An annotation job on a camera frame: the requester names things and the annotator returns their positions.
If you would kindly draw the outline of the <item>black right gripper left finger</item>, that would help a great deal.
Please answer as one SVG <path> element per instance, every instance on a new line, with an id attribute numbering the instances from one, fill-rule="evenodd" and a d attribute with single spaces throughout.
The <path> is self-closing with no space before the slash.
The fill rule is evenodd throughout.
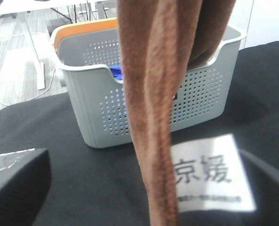
<path id="1" fill-rule="evenodd" d="M 20 162 L 0 171 L 0 226 L 31 226 L 51 185 L 47 149 L 35 148 Z"/>

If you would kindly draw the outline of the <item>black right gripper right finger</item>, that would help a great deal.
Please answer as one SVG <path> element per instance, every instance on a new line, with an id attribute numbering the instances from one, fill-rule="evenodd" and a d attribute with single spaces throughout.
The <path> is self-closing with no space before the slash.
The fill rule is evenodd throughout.
<path id="1" fill-rule="evenodd" d="M 279 226 L 279 169 L 241 149 L 256 210 L 241 214 L 245 226 Z"/>

